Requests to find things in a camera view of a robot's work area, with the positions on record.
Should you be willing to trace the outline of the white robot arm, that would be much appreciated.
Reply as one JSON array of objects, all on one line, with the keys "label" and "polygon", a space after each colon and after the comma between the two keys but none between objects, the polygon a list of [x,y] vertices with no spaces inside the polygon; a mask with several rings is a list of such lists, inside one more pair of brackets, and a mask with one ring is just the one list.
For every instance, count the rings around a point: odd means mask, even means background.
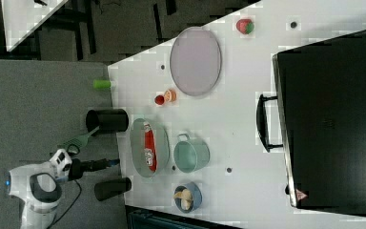
[{"label": "white robot arm", "polygon": [[118,158],[80,161],[73,158],[75,155],[76,152],[58,149],[46,162],[19,166],[6,173],[7,193],[24,203],[20,229],[49,229],[54,224],[62,182],[120,163]]}]

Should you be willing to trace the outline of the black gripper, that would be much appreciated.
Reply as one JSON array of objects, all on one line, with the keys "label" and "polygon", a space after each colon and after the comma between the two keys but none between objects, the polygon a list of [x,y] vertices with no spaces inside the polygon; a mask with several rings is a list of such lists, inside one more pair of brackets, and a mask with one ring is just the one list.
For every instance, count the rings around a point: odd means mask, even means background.
[{"label": "black gripper", "polygon": [[106,168],[116,166],[119,163],[120,159],[81,161],[76,158],[72,161],[68,178],[69,180],[76,180],[81,178],[85,172],[104,170]]}]

